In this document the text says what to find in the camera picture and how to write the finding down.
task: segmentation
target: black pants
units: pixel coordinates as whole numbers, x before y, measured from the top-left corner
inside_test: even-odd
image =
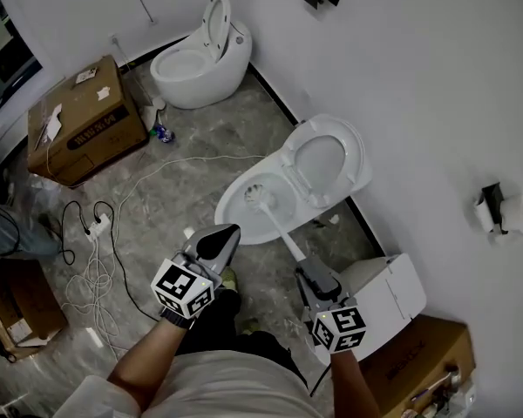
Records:
[[[290,356],[290,350],[283,348],[274,335],[264,331],[236,335],[234,317],[241,309],[241,297],[230,289],[222,290],[218,294],[219,296],[205,308],[192,329],[184,336],[176,354],[212,350],[233,350],[255,354],[287,368],[298,375],[306,385],[306,380]]]

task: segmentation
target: toilet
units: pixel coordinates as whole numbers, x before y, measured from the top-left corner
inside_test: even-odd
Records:
[[[263,212],[244,201],[261,184],[275,195],[273,214],[290,232],[365,187],[372,170],[363,141],[347,121],[320,114],[299,124],[277,152],[248,169],[223,193],[215,224],[241,227],[241,245],[276,239],[279,233]]]
[[[201,27],[151,63],[160,95],[178,108],[214,104],[240,85],[252,52],[248,28],[231,21],[228,0],[210,0]]]

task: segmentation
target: human arm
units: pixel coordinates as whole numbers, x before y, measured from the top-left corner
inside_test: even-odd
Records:
[[[146,410],[166,378],[185,328],[161,319],[116,365],[107,380],[125,390]]]
[[[351,351],[331,355],[336,418],[379,418],[380,410]]]

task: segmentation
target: power strip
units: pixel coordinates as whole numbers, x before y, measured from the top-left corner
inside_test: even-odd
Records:
[[[89,226],[89,235],[86,235],[90,243],[93,243],[100,234],[106,231],[111,225],[111,221],[108,219],[105,213],[99,217],[100,221],[93,221]]]

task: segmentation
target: shirt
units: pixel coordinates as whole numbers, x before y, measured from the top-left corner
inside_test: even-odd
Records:
[[[306,387],[284,367],[253,354],[213,351],[174,358],[148,410],[121,388],[88,376],[54,418],[322,418]]]

